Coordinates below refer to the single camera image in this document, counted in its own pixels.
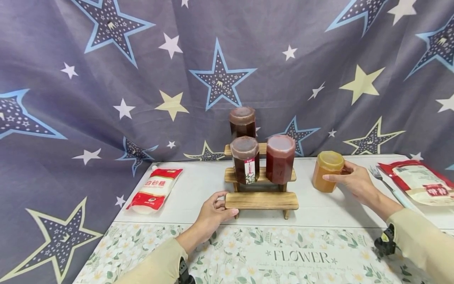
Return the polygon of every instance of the wooden stand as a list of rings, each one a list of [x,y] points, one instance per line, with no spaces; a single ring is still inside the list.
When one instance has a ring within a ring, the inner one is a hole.
[[[259,144],[260,154],[266,154],[266,143]],[[225,156],[231,156],[230,145],[226,145]],[[225,208],[237,208],[247,210],[283,210],[284,219],[288,219],[289,210],[299,208],[298,198],[294,192],[287,192],[287,184],[273,184],[266,178],[266,168],[260,167],[259,178],[256,184],[276,185],[277,192],[240,192],[240,183],[237,182],[234,168],[227,168],[224,175],[226,183],[233,183],[235,192],[226,195]],[[295,170],[292,169],[290,181],[296,180]]]

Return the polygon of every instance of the fork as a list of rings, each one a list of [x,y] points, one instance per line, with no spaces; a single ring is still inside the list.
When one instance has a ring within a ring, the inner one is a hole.
[[[402,206],[408,209],[412,209],[413,211],[420,213],[421,215],[424,215],[421,210],[418,209],[418,207],[416,207],[411,201],[408,200],[408,198],[401,190],[393,189],[386,181],[383,180],[378,166],[370,166],[369,171],[374,176],[374,178],[381,181],[392,192],[394,197],[402,204]]]

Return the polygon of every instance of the left hand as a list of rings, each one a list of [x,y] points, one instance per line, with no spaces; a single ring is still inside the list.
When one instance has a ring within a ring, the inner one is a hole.
[[[202,243],[208,241],[222,222],[232,219],[238,214],[238,209],[225,209],[225,201],[218,200],[226,196],[228,191],[218,191],[205,201],[200,209],[194,227],[201,234]]]

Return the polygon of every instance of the black watch strap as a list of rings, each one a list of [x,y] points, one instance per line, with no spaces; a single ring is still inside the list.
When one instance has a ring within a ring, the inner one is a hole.
[[[178,284],[195,284],[194,278],[189,275],[189,269],[183,257],[180,258],[179,274]]]
[[[394,236],[394,225],[390,224],[389,227],[381,234],[381,237],[375,240],[375,247],[384,255],[394,254],[396,251]]]

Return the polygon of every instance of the dark star with dots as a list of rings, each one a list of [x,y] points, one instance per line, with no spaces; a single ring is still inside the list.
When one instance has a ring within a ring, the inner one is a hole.
[[[441,29],[417,34],[417,36],[425,40],[427,50],[407,78],[432,60],[438,60],[451,72],[454,72],[454,15]]]
[[[314,132],[319,130],[320,128],[311,128],[311,129],[303,129],[299,130],[298,126],[296,125],[296,115],[291,120],[290,124],[287,126],[284,132],[276,133],[275,135],[288,135],[292,137],[296,142],[295,153],[298,156],[304,157],[303,147],[301,146],[301,141],[312,135]]]
[[[66,220],[27,209],[38,224],[45,243],[0,279],[0,282],[51,261],[57,283],[61,283],[68,272],[74,250],[102,236],[102,234],[84,228],[86,200],[86,198],[82,200]]]
[[[364,18],[364,36],[386,2],[388,2],[388,0],[351,0],[346,8],[326,29],[326,31],[333,30],[357,19]]]
[[[99,3],[91,0],[72,1],[94,22],[85,53],[114,43],[137,67],[128,37],[155,24],[123,14],[117,0],[100,0]]]
[[[132,166],[133,176],[136,175],[137,168],[142,164],[144,160],[154,160],[147,152],[152,152],[156,150],[159,145],[156,145],[149,149],[144,149],[136,144],[134,144],[131,140],[123,137],[123,147],[124,147],[124,155],[123,157],[116,159],[116,161],[134,161]]]
[[[393,139],[397,135],[404,133],[405,131],[397,131],[389,134],[381,133],[381,117],[375,123],[374,127],[369,131],[369,133],[361,138],[351,139],[344,141],[349,145],[352,145],[356,149],[351,153],[352,155],[358,154],[380,154],[380,146]]]
[[[189,72],[208,87],[205,110],[209,110],[222,98],[236,107],[242,106],[235,87],[255,70],[256,69],[229,70],[219,41],[216,39],[212,69],[209,71],[190,70]]]
[[[190,159],[197,159],[199,161],[216,161],[225,157],[223,152],[213,152],[206,141],[203,143],[203,149],[200,155],[188,155],[185,153],[183,153],[183,155]]]
[[[11,133],[66,139],[62,134],[28,113],[22,98],[28,89],[0,94],[0,139]]]

